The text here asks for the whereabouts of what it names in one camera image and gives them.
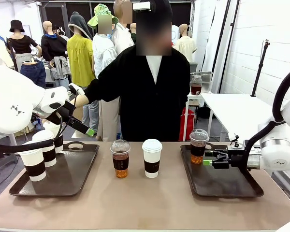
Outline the person's right hand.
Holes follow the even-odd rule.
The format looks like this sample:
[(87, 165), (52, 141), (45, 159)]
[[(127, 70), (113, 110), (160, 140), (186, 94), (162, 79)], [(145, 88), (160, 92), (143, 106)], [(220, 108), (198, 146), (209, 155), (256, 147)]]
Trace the person's right hand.
[(86, 95), (78, 95), (74, 98), (73, 105), (76, 108), (83, 107), (84, 105), (88, 104), (89, 100)]

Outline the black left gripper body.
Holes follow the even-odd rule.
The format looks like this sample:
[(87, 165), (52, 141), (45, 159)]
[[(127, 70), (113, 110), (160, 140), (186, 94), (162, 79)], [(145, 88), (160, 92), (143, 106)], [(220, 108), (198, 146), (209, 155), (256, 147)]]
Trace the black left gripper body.
[(56, 125), (59, 125), (60, 118), (56, 115), (56, 113), (58, 113), (61, 116), (63, 123), (72, 126), (73, 119), (70, 119), (70, 117), (73, 116), (73, 110), (74, 110), (73, 104), (71, 104), (69, 101), (66, 101), (62, 107), (58, 108), (55, 112), (53, 112), (49, 116), (49, 121)]

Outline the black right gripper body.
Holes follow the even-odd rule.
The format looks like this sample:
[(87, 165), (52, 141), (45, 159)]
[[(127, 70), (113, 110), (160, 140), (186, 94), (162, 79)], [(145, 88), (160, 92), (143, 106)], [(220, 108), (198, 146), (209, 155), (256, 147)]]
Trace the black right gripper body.
[(232, 167), (237, 167), (240, 169), (247, 168), (247, 159), (245, 155), (245, 150), (241, 149), (228, 149), (229, 164)]

